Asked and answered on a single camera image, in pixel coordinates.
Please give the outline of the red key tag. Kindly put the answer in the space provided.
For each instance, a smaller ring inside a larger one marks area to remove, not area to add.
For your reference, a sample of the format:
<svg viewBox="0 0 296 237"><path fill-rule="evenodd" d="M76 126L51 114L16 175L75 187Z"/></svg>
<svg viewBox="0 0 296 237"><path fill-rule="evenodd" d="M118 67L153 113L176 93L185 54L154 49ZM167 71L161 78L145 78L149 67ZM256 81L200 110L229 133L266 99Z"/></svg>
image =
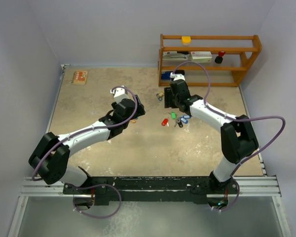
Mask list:
<svg viewBox="0 0 296 237"><path fill-rule="evenodd" d="M168 119L165 118L165 119L162 121L161 125L162 125L162 126L166 126L167 124L168 124Z"/></svg>

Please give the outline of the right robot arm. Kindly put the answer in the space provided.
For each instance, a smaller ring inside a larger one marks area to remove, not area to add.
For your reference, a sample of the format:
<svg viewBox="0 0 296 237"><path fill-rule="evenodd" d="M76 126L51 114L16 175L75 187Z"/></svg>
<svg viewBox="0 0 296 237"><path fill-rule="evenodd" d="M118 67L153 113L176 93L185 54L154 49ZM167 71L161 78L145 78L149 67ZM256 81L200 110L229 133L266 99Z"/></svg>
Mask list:
<svg viewBox="0 0 296 237"><path fill-rule="evenodd" d="M251 122L246 115L240 117L223 113L211 106L199 95L191 95L183 79L170 82L164 88L164 107L177 108L180 112L206 122L221 135L223 157L210 173L210 189L221 193L227 188L232 174L240 161L249 157L259 147Z"/></svg>

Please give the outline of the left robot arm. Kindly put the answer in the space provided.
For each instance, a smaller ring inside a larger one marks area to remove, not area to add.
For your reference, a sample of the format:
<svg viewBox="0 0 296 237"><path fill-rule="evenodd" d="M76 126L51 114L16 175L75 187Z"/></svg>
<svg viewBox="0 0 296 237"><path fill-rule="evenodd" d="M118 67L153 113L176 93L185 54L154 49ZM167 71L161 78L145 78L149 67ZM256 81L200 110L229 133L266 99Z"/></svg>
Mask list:
<svg viewBox="0 0 296 237"><path fill-rule="evenodd" d="M48 185L60 181L73 185L81 194L89 192L91 176L81 167L68 165L68 160L88 146L121 134L130 120L144 115L144 106L138 96L135 95L134 99L124 98L119 103L112 103L112 110L104 117L78 131L62 135L44 134L29 158L29 165L34 169L32 180L43 180Z"/></svg>

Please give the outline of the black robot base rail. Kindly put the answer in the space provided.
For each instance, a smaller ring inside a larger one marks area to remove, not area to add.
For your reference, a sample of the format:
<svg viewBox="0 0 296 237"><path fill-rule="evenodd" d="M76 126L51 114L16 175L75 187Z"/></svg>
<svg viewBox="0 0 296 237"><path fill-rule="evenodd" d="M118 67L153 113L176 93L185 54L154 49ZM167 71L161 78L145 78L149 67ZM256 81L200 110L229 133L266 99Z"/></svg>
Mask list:
<svg viewBox="0 0 296 237"><path fill-rule="evenodd" d="M65 195L94 195L95 205L108 205L110 201L137 202L192 202L207 204L210 198L225 199L237 194L239 185L233 178L225 186L212 189L209 176L168 177L104 177L93 176L85 187L65 184Z"/></svg>

